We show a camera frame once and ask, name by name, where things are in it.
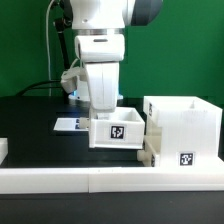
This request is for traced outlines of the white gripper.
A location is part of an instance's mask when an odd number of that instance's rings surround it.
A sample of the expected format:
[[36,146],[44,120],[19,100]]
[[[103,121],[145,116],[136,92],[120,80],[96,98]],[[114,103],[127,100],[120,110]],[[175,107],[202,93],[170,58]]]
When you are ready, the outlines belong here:
[[95,112],[113,112],[118,98],[119,62],[124,59],[124,36],[78,35],[75,52],[87,76],[91,108]]

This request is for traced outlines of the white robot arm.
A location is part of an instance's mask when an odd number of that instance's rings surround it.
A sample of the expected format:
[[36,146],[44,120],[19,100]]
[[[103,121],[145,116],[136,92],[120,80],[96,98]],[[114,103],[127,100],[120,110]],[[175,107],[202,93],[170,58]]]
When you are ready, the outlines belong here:
[[115,110],[119,62],[124,59],[127,26],[146,26],[163,0],[51,0],[63,10],[62,24],[77,32],[75,53],[85,70],[91,109]]

